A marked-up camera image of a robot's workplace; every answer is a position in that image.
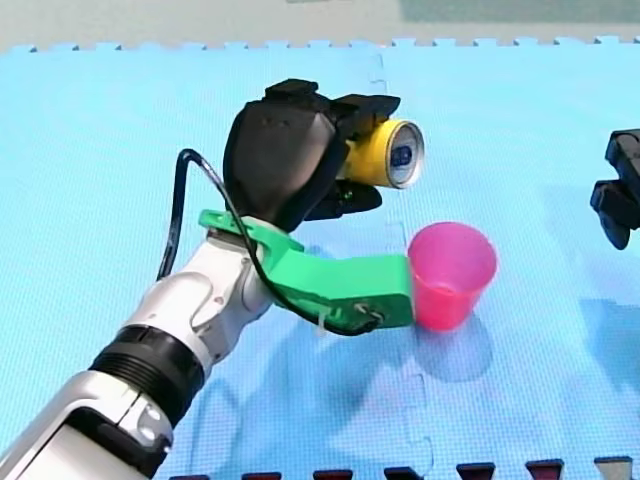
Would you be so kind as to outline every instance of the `green 3d-printed bracket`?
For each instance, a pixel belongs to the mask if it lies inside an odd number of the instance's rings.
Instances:
[[[199,223],[207,229],[239,234],[228,212],[205,210]],[[404,255],[326,259],[304,252],[289,235],[245,220],[249,236],[262,245],[262,268],[296,306],[324,316],[327,325],[357,330],[371,317],[382,316],[379,328],[413,323],[411,280]]]

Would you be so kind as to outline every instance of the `plastic cup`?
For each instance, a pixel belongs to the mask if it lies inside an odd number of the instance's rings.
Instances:
[[[439,332],[451,331],[469,317],[498,266],[489,240],[454,222],[420,230],[408,256],[416,323]]]

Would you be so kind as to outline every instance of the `blue foam mat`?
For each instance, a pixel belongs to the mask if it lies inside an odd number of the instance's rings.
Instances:
[[[420,227],[458,220],[485,232],[500,271],[458,334],[412,329],[318,338],[272,310],[249,327],[178,428],[158,477],[239,478],[411,466],[494,479],[561,458],[565,480],[600,478],[595,457],[638,457],[640,248],[616,252],[589,209],[614,129],[640,126],[640,45],[601,37],[496,47],[316,42],[205,50],[19,47],[0,56],[0,292],[7,392],[0,448],[92,360],[150,285],[164,246],[175,156],[220,166],[235,113],[287,77],[322,93],[398,95],[427,137],[428,166],[406,192],[360,217],[297,236],[333,257],[398,252]],[[178,264],[220,208],[190,176]]]

